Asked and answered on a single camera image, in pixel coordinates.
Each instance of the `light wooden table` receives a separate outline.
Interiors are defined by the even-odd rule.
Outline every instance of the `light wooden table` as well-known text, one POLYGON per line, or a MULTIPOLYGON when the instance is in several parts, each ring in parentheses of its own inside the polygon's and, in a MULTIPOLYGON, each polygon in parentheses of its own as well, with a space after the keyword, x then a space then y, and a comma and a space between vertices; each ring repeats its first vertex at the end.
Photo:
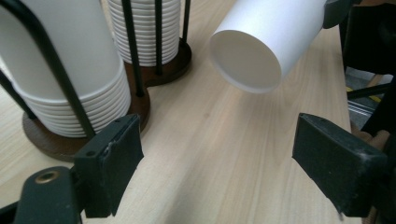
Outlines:
MULTIPOLYGON (((145 158, 115 217, 85 223, 341 223, 331 202, 291 158, 300 112, 349 130, 338 29, 323 30, 279 88, 240 91, 209 61, 209 37, 234 0, 191 2, 192 67, 149 89, 145 158)), ((21 110, 0 90, 0 206, 53 165, 21 129, 21 110)), ((360 223, 347 218, 343 223, 360 223)))

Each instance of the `white paper cup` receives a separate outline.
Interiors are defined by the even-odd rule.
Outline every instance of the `white paper cup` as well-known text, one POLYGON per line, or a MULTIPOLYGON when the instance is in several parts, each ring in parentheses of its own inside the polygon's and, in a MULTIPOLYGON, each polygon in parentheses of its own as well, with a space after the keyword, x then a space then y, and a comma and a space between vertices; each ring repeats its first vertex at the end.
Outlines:
MULTIPOLYGON (((42 22, 78 95, 91 94, 108 83, 117 73, 119 57, 98 2, 77 1, 74 4, 63 0, 49 2, 22 0, 22 2, 42 22), (56 10, 57 13, 49 13, 50 10, 56 10)), ((35 60, 34 57, 29 56, 30 61, 35 60)), ((42 99, 64 99, 64 94, 57 88, 57 83, 53 82, 51 72, 46 74, 19 73, 12 70, 11 72, 25 92, 42 99)))
MULTIPOLYGON (((94 125, 96 122, 99 122, 107 117, 111 116, 111 112, 119 107, 122 107, 122 102, 126 97, 126 89, 122 88, 121 91, 117 92, 116 97, 113 97, 109 101, 102 104, 100 107, 95 108, 91 111, 86 111, 87 115, 94 125)), ((49 114, 42 110, 34 110, 38 117, 44 118, 48 123, 51 123, 53 126, 63 127, 71 124, 79 124, 76 115, 74 113, 72 115, 61 115, 61 114, 49 114)))
POLYGON ((242 90, 273 90, 320 31, 325 2, 237 0, 210 38, 214 65, 242 90))
MULTIPOLYGON (((123 94, 121 96, 122 102, 118 106, 112 106, 112 109, 116 109, 116 111, 120 110, 121 108, 125 107, 125 104, 127 102, 127 95, 123 94)), ((108 118, 114 116, 114 111, 111 111, 111 113, 106 114, 105 117, 100 117, 97 119, 92 119, 92 127, 97 128, 98 126, 102 125, 103 122, 108 122, 108 118)), ((59 130, 63 131, 70 131, 72 129, 82 131, 82 128, 77 120, 77 118, 72 118, 72 119, 61 119, 61 122, 59 122, 59 119, 47 119, 47 122, 53 126, 56 127, 59 130)))
MULTIPOLYGON (((110 5, 111 18, 115 31, 115 42, 120 55, 127 63, 131 63, 129 42, 122 7, 118 0, 108 0, 110 5)), ((156 32, 155 32, 155 10, 154 1, 152 9, 134 8, 134 4, 145 4, 149 8, 149 1, 136 2, 133 4, 134 31, 136 37, 137 52, 139 62, 142 66, 156 65, 156 32)), ((170 62, 178 53, 179 42, 179 18, 180 1, 163 1, 163 33, 162 33, 162 57, 163 63, 170 62)))
MULTIPOLYGON (((167 7, 169 5, 173 5, 176 1, 180 0, 167 0, 163 1, 163 7, 167 7)), ((122 6, 121 0, 108 0, 108 2, 111 2, 112 4, 122 6)), ((136 7, 136 8, 142 8, 142 9, 154 9, 155 7, 155 1, 154 0, 131 0, 131 6, 136 7)))
MULTIPOLYGON (((116 110, 110 111, 109 114, 110 116, 106 119, 100 119, 99 121, 92 121, 92 127, 93 129, 99 133, 102 131, 109 122, 111 122, 114 119, 120 118, 124 116, 129 109, 129 105, 131 103, 131 98, 126 97, 123 99, 122 105, 116 110)), ((85 137, 85 133, 83 132, 82 128, 80 128, 79 124, 78 127, 70 127, 69 124, 65 124, 64 126, 59 126, 59 125, 54 125, 52 122, 43 122, 43 124, 52 132, 57 133, 62 136, 66 137, 85 137)))
MULTIPOLYGON (((96 100, 97 98, 100 98, 101 95, 104 94, 104 92, 110 90, 113 85, 115 85, 115 83, 117 83, 118 81, 120 81, 121 78, 126 78, 125 76, 125 69, 123 67, 123 62, 122 62, 122 58, 121 56, 118 54, 117 55, 119 61, 119 68, 118 71, 114 73, 112 73, 112 79, 108 81, 108 83, 105 83, 102 87, 98 88, 97 90, 91 92, 90 94, 87 95, 79 95, 78 99, 81 101, 82 104, 84 105, 90 105, 92 102, 92 100, 96 100)), ((40 97, 36 97, 28 92, 25 92, 17 82, 13 82, 13 87, 15 89, 15 91, 25 100, 29 100, 29 101, 33 101, 36 102, 38 104, 41 105, 52 105, 52 106, 68 106, 69 103, 68 101, 65 99, 65 97, 63 97, 62 100, 49 100, 46 98, 40 98, 40 97)))
MULTIPOLYGON (((114 88, 111 89, 109 92, 105 92, 103 95, 98 97, 97 101, 95 99, 95 104, 92 105, 86 105, 82 104, 84 107, 85 112, 87 115, 91 115, 94 113, 97 113, 99 110, 102 110, 106 107, 109 106, 117 106, 114 105, 115 100, 120 97, 123 88, 121 89, 120 87, 123 87, 122 85, 115 85, 114 88)), ((27 101, 26 103, 30 106, 35 108, 35 110, 40 111, 41 113, 45 115, 53 115, 53 116, 74 116, 75 113, 71 106, 49 106, 49 105, 41 105, 32 101, 27 101)))

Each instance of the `stack of paper cups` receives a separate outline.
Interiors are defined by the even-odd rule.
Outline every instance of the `stack of paper cups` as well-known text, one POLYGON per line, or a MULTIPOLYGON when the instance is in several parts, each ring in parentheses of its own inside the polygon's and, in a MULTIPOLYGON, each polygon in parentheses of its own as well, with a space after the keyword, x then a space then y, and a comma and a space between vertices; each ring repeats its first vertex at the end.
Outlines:
MULTIPOLYGON (((38 17, 79 100, 100 132, 131 103, 122 59, 99 1, 22 0, 38 17)), ((52 132, 84 137, 76 115, 26 29, 0 7, 0 51, 15 90, 52 132)))
POLYGON ((320 31, 325 3, 237 0, 210 39, 214 65, 242 90, 273 90, 320 31))
MULTIPOLYGON (((123 60, 132 63, 121 0, 107 0, 117 47, 123 60)), ((155 1, 131 0, 137 54, 141 66, 156 65, 155 1)), ((180 0, 163 0, 163 64, 178 53, 180 0)))

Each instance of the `round wooden base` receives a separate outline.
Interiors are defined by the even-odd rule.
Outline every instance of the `round wooden base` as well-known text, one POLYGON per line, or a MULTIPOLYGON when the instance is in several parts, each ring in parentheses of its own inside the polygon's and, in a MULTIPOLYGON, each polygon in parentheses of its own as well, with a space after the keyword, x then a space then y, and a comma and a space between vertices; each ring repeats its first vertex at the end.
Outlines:
MULTIPOLYGON (((147 87, 169 83, 181 77, 191 63, 191 49, 188 44, 180 44, 179 52, 174 60, 163 66, 163 73, 156 75, 155 67, 142 67, 142 78, 145 85, 145 95, 135 95, 135 84, 132 66, 125 64, 128 83, 131 90, 131 106, 128 114, 140 116, 140 129, 143 130, 149 120, 150 99, 147 87)), ((39 119, 29 119, 26 114, 22 118, 22 127, 28 139, 44 154, 60 160, 73 161, 73 156, 90 139, 68 138, 49 131, 39 119)))

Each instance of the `black bracket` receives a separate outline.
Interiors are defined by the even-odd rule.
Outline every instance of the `black bracket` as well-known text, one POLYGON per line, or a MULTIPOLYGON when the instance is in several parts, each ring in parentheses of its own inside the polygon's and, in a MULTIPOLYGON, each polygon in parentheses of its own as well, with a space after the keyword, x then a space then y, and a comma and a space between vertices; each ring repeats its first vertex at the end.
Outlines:
POLYGON ((348 14, 354 4, 361 0, 328 0, 324 10, 323 29, 338 25, 348 14))
POLYGON ((339 213, 367 217, 373 206, 383 223, 395 223, 394 136, 381 152, 326 119, 301 114, 292 157, 339 213))
POLYGON ((31 175, 19 202, 0 210, 6 223, 81 223, 116 215, 122 194, 143 159, 137 115, 116 119, 75 155, 75 166, 31 175))

